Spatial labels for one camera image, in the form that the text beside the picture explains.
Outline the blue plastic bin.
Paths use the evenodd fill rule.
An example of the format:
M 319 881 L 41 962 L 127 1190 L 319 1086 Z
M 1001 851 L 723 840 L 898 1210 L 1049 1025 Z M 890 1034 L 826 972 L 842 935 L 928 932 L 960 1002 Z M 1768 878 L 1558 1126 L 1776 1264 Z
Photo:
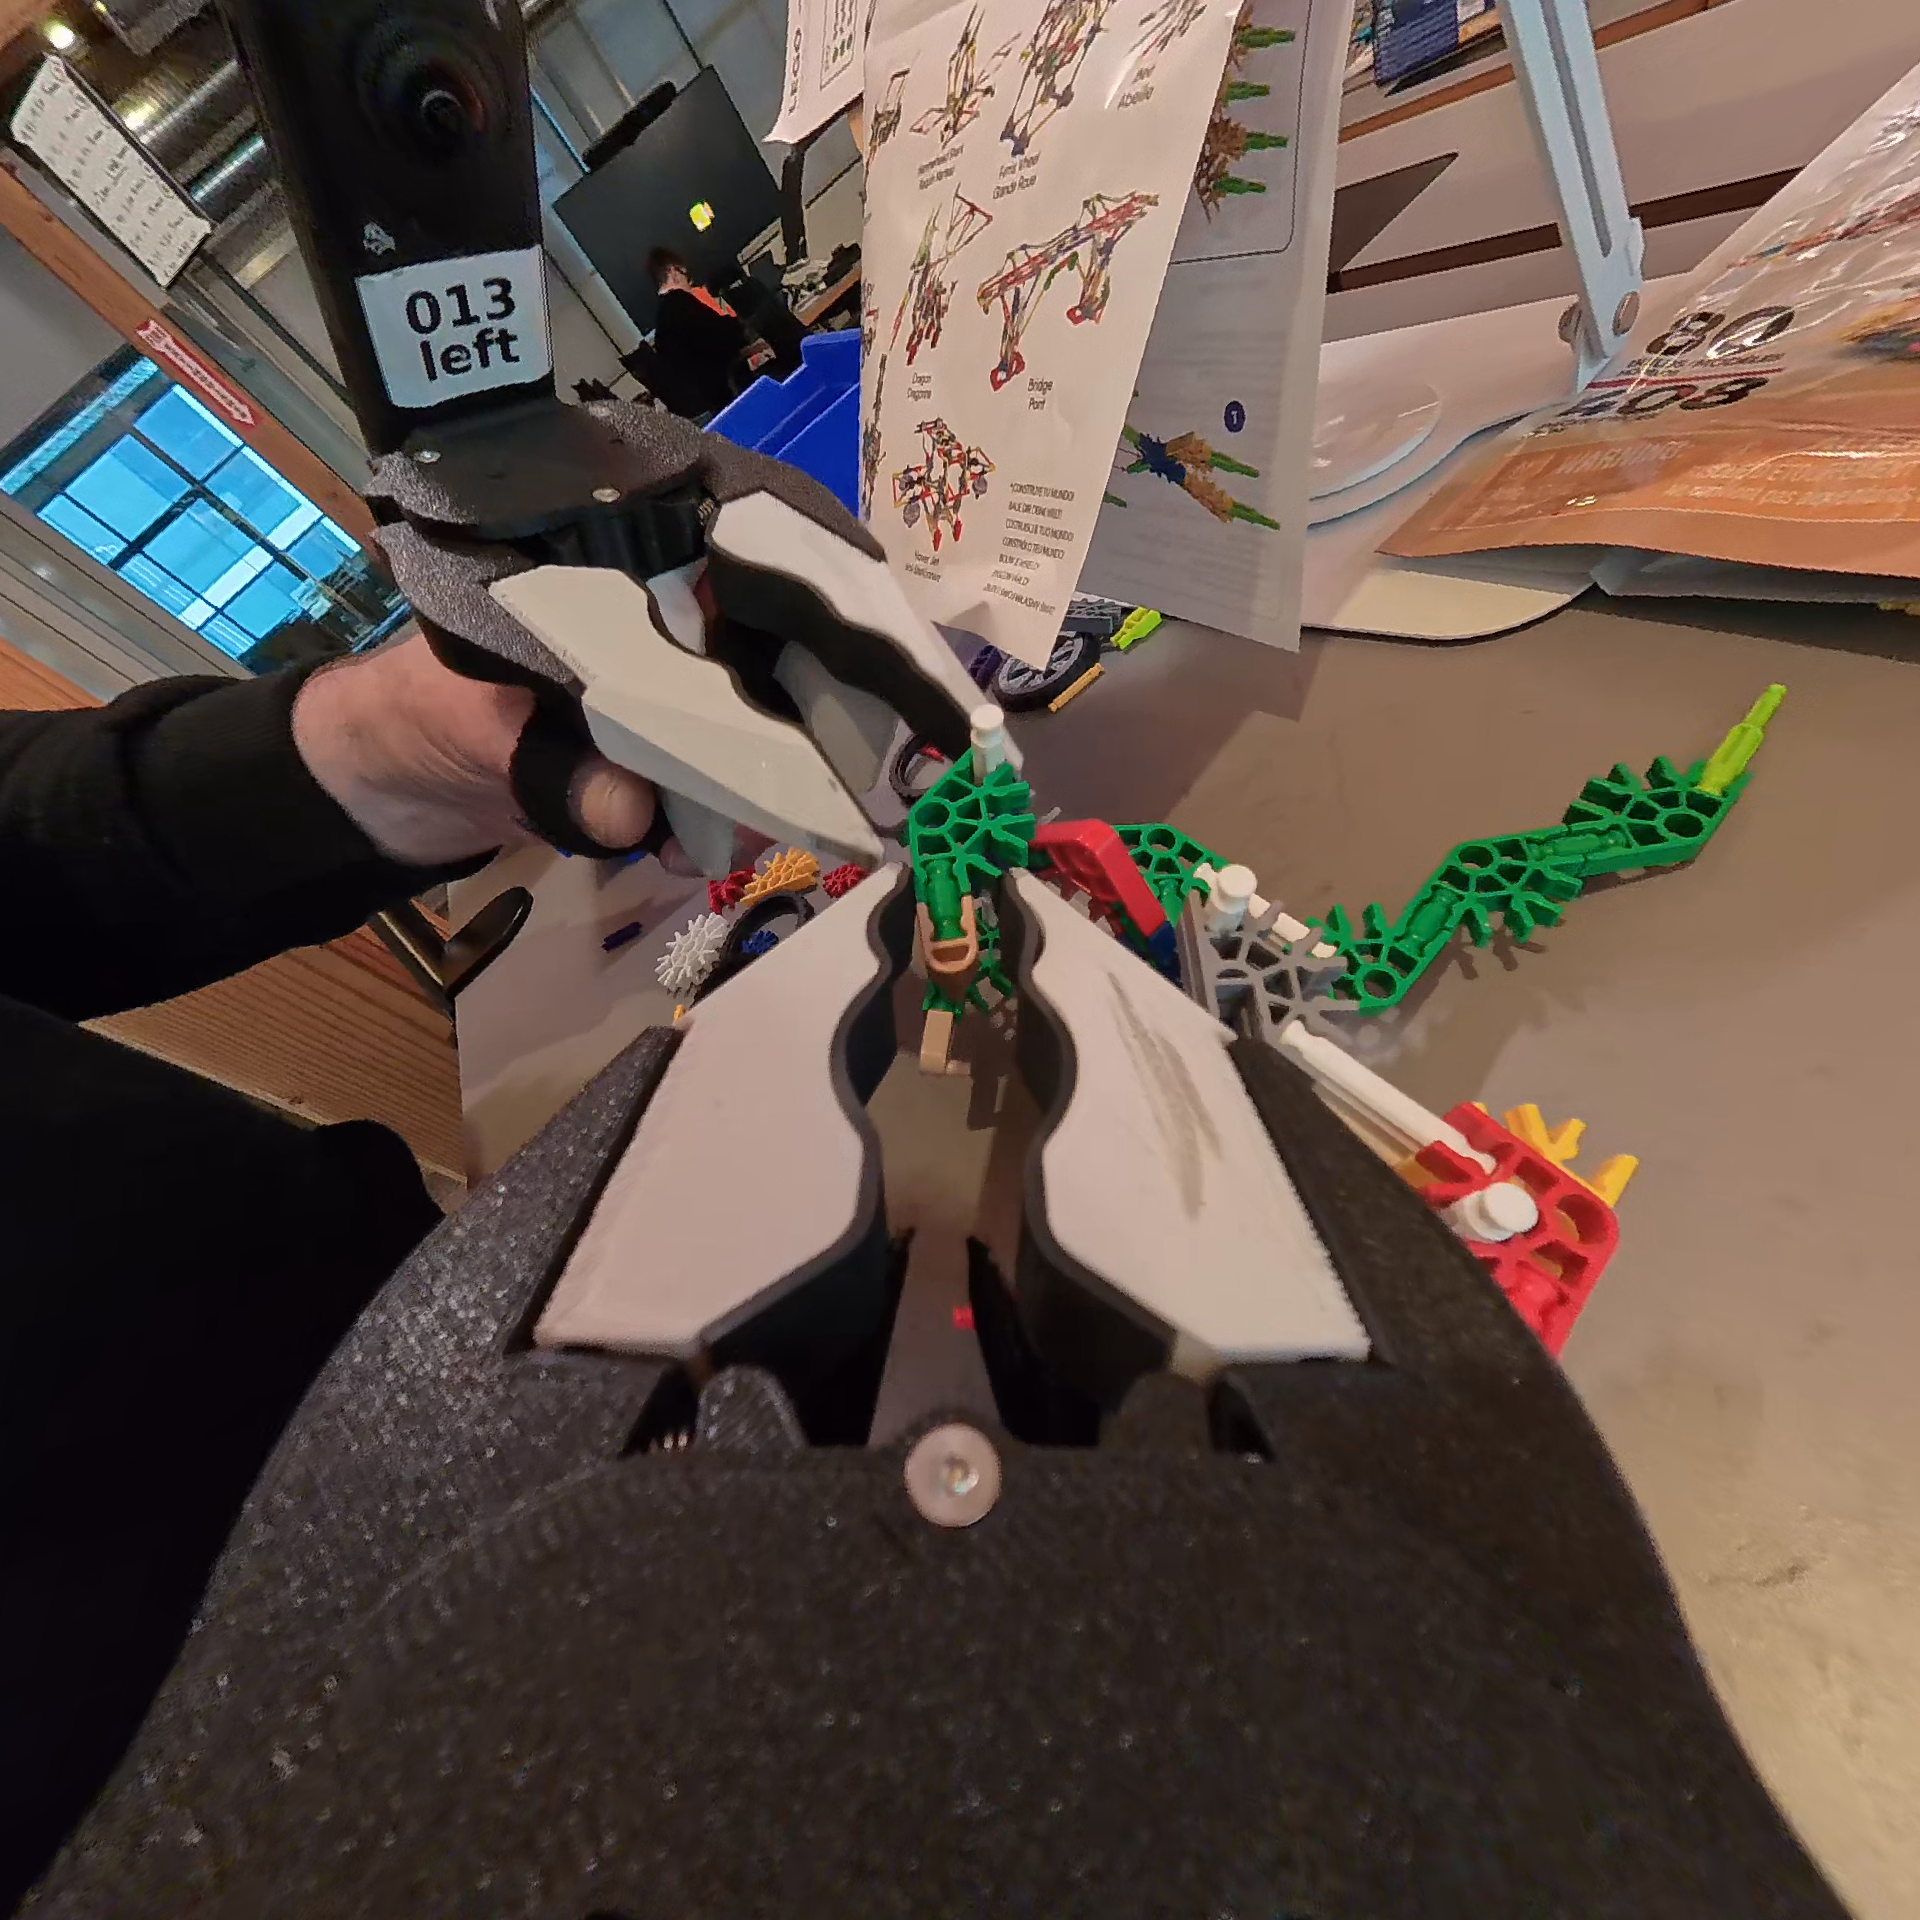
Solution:
M 801 470 L 859 516 L 859 376 L 857 328 L 814 331 L 798 372 L 755 378 L 707 430 Z

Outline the pale metal stand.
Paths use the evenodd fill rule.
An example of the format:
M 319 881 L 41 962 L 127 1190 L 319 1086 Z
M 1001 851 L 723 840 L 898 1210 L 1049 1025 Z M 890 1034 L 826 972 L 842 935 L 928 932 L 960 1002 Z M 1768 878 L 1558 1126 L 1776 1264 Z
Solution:
M 1584 393 L 1625 351 L 1641 315 L 1643 230 L 1625 195 L 1614 119 L 1584 2 L 1498 2 L 1505 56 L 1557 198 L 1576 298 L 1568 342 Z

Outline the small tan clip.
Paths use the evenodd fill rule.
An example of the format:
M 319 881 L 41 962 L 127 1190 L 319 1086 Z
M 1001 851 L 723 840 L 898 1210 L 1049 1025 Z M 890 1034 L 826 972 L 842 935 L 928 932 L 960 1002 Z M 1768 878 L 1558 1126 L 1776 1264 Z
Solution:
M 929 921 L 919 928 L 919 959 L 926 967 L 929 1004 L 919 1047 L 919 1067 L 933 1078 L 966 1074 L 951 1058 L 954 1008 L 966 1002 L 977 974 L 977 940 L 965 930 L 951 940 L 936 940 Z

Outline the green fan-shaped connector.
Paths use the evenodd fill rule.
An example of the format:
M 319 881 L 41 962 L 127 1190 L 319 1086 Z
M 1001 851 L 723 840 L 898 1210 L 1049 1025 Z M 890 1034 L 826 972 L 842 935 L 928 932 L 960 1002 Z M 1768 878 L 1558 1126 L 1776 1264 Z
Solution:
M 973 778 L 958 762 L 913 802 L 905 851 L 934 942 L 965 935 L 962 900 L 993 896 L 1006 873 L 1030 868 L 1034 833 L 1032 791 L 1010 763 Z

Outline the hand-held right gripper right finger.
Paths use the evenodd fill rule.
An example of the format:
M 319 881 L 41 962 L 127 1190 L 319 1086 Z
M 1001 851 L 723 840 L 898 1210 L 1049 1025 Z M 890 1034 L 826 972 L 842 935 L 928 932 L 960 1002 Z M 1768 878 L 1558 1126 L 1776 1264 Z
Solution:
M 1006 881 L 1034 1112 L 1014 1306 L 1070 1388 L 1369 1361 L 1222 1023 L 1029 871 Z

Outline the brown wooden box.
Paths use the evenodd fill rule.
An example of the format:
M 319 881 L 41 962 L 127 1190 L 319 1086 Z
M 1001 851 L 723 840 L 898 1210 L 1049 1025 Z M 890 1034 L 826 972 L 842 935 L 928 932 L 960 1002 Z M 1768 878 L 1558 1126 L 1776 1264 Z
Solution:
M 462 1180 L 453 1023 L 370 930 L 87 1028 L 313 1123 L 374 1120 Z

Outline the person's left hand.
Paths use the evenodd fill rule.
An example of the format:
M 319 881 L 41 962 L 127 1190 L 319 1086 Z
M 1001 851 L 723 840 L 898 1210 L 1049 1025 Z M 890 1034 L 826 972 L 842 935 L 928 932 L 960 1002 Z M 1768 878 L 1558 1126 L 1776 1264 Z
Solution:
M 453 867 L 559 840 L 514 794 L 514 762 L 539 699 L 466 679 L 422 635 L 325 665 L 293 707 L 306 772 L 385 857 Z

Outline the large window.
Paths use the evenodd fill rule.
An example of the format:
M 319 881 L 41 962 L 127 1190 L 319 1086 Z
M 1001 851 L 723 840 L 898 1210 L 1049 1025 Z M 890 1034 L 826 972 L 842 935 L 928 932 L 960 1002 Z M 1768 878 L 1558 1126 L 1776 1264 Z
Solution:
M 5 439 L 1 491 L 251 672 L 362 655 L 408 618 L 336 520 L 130 348 Z

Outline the person's left forearm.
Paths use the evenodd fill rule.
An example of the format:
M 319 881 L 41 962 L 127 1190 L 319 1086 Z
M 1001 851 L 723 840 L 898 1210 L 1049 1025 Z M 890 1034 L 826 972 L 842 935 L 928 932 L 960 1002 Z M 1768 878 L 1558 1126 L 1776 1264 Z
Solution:
M 471 809 L 447 854 L 399 854 L 306 766 L 298 697 L 370 678 L 371 660 L 162 679 L 105 707 L 6 712 L 5 1025 L 197 992 L 480 871 L 506 825 Z

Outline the green and lime connector cluster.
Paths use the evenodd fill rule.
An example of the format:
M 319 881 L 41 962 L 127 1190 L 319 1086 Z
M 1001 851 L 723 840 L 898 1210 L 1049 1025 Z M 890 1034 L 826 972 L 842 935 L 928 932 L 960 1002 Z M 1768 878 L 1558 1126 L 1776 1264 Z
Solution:
M 1558 823 L 1456 843 L 1399 907 L 1329 907 L 1312 940 L 1345 964 L 1335 998 L 1384 1016 L 1458 932 L 1478 948 L 1496 935 L 1522 944 L 1557 926 L 1594 881 L 1688 864 L 1739 802 L 1784 696 L 1782 684 L 1763 686 L 1706 760 L 1681 768 L 1658 758 L 1641 776 L 1618 763 L 1584 782 Z

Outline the colourful toy construction model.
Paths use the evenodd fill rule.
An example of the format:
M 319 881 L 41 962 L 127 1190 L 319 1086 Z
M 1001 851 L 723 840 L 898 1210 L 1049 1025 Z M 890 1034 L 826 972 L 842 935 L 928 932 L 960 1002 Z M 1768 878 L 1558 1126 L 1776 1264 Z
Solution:
M 958 762 L 973 778 L 1011 766 L 1001 712 L 979 708 L 976 720 L 982 738 L 954 760 L 919 736 L 902 743 L 893 772 L 905 822 Z M 1574 1166 L 1579 1120 L 1547 1123 L 1534 1104 L 1435 1113 L 1399 1092 L 1355 1047 L 1361 1019 L 1402 1004 L 1361 1016 L 1335 998 L 1345 964 L 1333 946 L 1314 944 L 1317 921 L 1267 904 L 1249 868 L 1170 823 L 1037 817 L 1030 868 L 1019 873 L 1082 905 L 1093 924 L 1184 988 L 1206 1016 L 1304 1067 L 1333 1112 L 1467 1243 L 1547 1351 L 1562 1351 L 1615 1252 L 1615 1207 L 1634 1160 L 1584 1172 Z M 962 900 L 966 930 L 977 940 L 977 974 L 954 1023 L 965 1014 L 992 1016 L 1016 992 L 993 900 Z

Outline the large model picture poster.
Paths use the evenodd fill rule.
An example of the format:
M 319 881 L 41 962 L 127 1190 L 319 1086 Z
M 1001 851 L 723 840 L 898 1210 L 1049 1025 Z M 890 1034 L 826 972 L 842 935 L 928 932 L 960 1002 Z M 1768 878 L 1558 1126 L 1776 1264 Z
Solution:
M 913 611 L 1034 667 L 1087 561 L 1238 12 L 871 19 L 859 512 Z

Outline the black toy tire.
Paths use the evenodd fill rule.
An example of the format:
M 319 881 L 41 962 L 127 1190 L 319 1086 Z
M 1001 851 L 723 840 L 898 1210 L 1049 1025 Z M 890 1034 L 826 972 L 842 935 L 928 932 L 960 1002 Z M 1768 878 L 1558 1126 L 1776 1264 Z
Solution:
M 1106 652 L 1093 634 L 1063 631 L 1045 664 L 1002 656 L 986 678 L 990 702 L 1006 714 L 1049 712 L 1099 671 Z

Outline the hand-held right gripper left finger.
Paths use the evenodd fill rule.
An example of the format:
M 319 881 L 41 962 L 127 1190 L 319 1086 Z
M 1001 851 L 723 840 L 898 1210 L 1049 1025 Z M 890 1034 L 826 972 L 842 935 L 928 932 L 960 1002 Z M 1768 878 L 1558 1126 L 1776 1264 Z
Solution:
M 898 1055 L 906 873 L 878 871 L 679 1025 L 537 1321 L 542 1351 L 826 1374 L 882 1329 L 867 1107 Z

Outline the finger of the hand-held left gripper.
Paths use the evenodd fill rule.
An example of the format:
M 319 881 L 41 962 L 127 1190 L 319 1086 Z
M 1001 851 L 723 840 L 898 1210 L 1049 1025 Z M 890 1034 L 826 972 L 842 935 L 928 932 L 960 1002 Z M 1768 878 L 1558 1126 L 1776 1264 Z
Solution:
M 713 601 L 946 758 L 969 750 L 977 686 L 862 534 L 838 535 L 763 490 L 730 498 L 713 516 Z
M 794 642 L 774 644 L 774 684 L 800 718 L 759 707 L 726 664 L 683 644 L 698 618 L 690 575 L 637 583 L 546 566 L 488 592 L 583 684 L 591 743 L 653 785 L 698 873 L 730 871 L 745 831 L 834 867 L 880 864 L 864 801 L 893 743 L 890 714 Z

